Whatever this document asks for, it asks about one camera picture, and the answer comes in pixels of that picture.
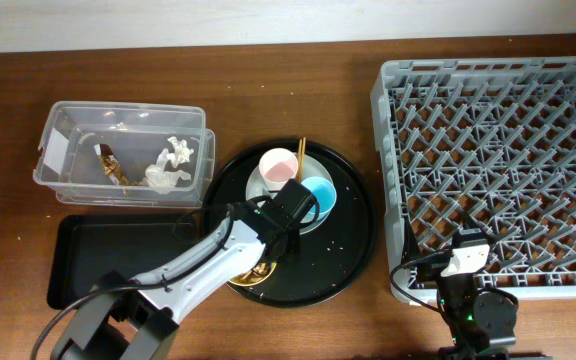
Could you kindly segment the gold snack wrapper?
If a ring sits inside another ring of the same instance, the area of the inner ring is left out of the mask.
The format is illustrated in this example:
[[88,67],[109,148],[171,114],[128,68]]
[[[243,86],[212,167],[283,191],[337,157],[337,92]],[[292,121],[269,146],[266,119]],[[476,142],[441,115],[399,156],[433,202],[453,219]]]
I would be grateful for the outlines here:
[[121,169],[121,165],[115,157],[112,149],[107,144],[95,144],[95,154],[102,166],[104,174],[117,186],[137,186],[139,182],[131,182]]

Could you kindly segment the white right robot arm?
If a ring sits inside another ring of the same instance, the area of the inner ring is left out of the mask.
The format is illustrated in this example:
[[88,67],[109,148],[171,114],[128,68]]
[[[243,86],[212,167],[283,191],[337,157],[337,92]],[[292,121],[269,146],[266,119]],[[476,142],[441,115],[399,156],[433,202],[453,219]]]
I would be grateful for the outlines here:
[[[452,244],[427,255],[415,253],[390,273],[391,285],[413,302],[440,314],[453,345],[438,350],[440,359],[509,359],[516,343],[519,302],[497,288],[478,288],[475,274],[485,268],[494,239],[477,226],[454,233]],[[395,275],[415,268],[437,285],[435,307],[403,290]]]

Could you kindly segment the black rectangular tray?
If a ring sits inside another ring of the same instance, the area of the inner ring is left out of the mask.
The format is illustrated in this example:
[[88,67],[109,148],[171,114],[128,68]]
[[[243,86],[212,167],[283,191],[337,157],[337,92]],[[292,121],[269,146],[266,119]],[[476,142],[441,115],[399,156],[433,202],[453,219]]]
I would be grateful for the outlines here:
[[192,247],[175,214],[69,215],[59,224],[47,303],[60,310],[116,271],[129,279]]

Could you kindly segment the white round plate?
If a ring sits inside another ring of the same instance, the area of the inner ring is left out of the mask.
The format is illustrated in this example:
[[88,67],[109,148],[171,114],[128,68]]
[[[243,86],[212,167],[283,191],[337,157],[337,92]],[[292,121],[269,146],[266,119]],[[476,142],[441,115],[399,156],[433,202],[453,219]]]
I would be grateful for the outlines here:
[[[334,185],[333,179],[329,174],[329,172],[326,170],[326,168],[315,158],[306,155],[304,160],[303,180],[313,176],[324,177],[330,180]],[[254,171],[251,173],[247,182],[246,199],[250,200],[251,198],[258,197],[261,195],[269,195],[271,197],[275,196],[274,193],[269,192],[269,189],[266,187],[266,184],[264,183],[263,178],[259,172],[259,167],[256,167]],[[317,220],[310,226],[302,228],[300,230],[300,234],[301,235],[307,234],[316,229],[317,227],[319,227],[321,224],[324,223],[329,214],[322,220]]]

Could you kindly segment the crumpled white tissue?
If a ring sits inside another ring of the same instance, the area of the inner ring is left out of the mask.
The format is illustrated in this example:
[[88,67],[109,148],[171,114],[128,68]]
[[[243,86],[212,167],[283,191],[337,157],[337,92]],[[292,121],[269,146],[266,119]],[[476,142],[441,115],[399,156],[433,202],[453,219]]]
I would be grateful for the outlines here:
[[177,183],[190,181],[192,175],[180,168],[182,164],[189,163],[194,150],[188,147],[186,140],[179,140],[172,136],[167,139],[173,150],[164,148],[157,156],[154,164],[149,165],[141,182],[143,186],[152,188],[160,194],[168,194]]

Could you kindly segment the yellow bowl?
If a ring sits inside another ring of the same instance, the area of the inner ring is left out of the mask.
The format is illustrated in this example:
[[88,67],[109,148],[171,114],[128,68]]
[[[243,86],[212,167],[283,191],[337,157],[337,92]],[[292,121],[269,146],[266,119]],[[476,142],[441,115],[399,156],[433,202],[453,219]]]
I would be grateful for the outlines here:
[[258,285],[264,282],[272,275],[276,269],[277,264],[272,263],[258,263],[254,268],[246,273],[242,273],[229,280],[229,283],[236,286],[249,287]]

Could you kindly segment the round black serving tray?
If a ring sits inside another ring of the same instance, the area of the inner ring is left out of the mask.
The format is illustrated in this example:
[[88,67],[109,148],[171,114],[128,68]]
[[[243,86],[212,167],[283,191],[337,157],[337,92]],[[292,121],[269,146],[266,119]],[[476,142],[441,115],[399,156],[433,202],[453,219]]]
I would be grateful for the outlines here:
[[[215,176],[204,205],[244,201],[245,185],[266,151],[297,150],[297,139],[273,140],[236,155]],[[281,262],[264,282],[241,287],[228,284],[244,298],[267,306],[295,308],[326,301],[347,288],[368,264],[377,239],[373,196],[356,167],[338,152],[308,140],[306,153],[331,175],[337,201],[327,219],[300,235],[300,253]]]

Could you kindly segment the grey plastic dishwasher rack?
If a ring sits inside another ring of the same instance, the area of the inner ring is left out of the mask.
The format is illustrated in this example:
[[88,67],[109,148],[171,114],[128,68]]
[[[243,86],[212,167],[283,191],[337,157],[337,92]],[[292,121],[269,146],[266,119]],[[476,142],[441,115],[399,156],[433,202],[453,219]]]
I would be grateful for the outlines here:
[[434,299],[400,263],[464,215],[496,238],[480,286],[576,298],[576,57],[392,60],[370,100],[398,300]]

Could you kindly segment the light blue plastic cup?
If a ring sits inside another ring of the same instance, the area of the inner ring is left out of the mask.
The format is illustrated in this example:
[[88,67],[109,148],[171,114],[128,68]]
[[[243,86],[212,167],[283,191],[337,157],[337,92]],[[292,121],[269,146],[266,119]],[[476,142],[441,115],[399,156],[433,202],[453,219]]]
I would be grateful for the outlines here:
[[313,176],[303,180],[302,185],[316,197],[319,204],[317,220],[322,220],[331,212],[337,200],[333,183],[324,177]]

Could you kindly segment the wooden chopstick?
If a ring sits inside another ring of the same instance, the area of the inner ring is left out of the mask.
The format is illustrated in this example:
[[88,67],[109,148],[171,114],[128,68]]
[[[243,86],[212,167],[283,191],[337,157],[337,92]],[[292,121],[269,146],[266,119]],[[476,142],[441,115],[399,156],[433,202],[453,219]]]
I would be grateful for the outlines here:
[[303,161],[302,160],[302,158],[303,158],[303,145],[304,145],[304,140],[303,140],[303,138],[300,138],[298,141],[297,153],[296,153],[297,170],[296,170],[295,180],[297,182],[301,182],[302,161]]
[[303,138],[303,140],[304,140],[304,145],[303,145],[303,158],[302,158],[303,161],[302,161],[301,181],[302,181],[302,178],[303,178],[303,167],[304,167],[305,149],[306,149],[306,142],[307,142],[306,137],[302,137],[302,138]]

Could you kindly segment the clear plastic waste bin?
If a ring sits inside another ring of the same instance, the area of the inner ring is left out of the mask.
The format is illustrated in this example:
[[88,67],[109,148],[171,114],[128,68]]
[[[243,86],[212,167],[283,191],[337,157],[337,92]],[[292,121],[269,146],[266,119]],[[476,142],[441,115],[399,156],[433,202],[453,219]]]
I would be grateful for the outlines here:
[[[175,136],[194,150],[180,168],[192,175],[168,194],[141,184],[167,141]],[[137,186],[117,186],[104,174],[95,144],[107,144],[122,172]],[[33,171],[34,181],[67,204],[197,208],[212,180],[216,136],[199,107],[143,103],[60,101],[48,115]]]

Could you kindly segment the pink plastic cup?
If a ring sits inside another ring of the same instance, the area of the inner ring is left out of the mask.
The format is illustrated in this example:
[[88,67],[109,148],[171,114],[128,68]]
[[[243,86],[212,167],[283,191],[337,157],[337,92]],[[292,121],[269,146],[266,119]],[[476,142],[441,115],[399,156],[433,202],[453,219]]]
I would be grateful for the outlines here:
[[265,152],[259,161],[259,172],[270,191],[280,190],[298,171],[296,155],[285,148]]

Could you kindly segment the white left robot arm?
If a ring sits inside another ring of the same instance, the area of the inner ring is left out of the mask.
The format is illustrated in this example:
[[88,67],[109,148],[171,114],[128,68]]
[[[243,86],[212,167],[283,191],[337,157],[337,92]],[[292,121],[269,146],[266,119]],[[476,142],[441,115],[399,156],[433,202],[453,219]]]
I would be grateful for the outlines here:
[[67,305],[42,330],[30,356],[68,313],[53,359],[164,359],[181,322],[202,301],[260,261],[297,249],[315,195],[289,180],[271,196],[229,203],[215,230],[173,260],[130,279],[116,271]]

